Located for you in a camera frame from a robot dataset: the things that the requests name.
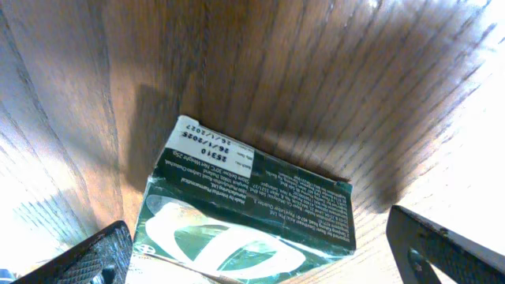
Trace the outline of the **small green round-logo box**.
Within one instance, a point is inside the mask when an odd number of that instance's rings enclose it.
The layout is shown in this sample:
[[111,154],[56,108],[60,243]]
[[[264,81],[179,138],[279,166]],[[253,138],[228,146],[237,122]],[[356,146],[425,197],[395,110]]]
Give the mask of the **small green round-logo box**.
[[128,283],[280,283],[354,254],[352,187],[180,116],[148,178]]

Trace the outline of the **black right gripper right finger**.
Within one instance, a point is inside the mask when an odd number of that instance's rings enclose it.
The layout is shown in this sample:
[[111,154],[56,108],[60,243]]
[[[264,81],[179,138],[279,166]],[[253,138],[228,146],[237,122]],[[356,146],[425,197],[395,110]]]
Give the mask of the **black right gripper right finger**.
[[504,256],[405,207],[391,207],[386,235],[404,283],[503,283]]

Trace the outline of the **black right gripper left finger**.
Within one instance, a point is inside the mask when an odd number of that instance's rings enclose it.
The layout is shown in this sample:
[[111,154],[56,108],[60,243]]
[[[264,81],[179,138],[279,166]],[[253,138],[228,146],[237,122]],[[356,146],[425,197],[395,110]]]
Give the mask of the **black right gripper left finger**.
[[15,282],[124,284],[132,253],[129,228],[118,220]]

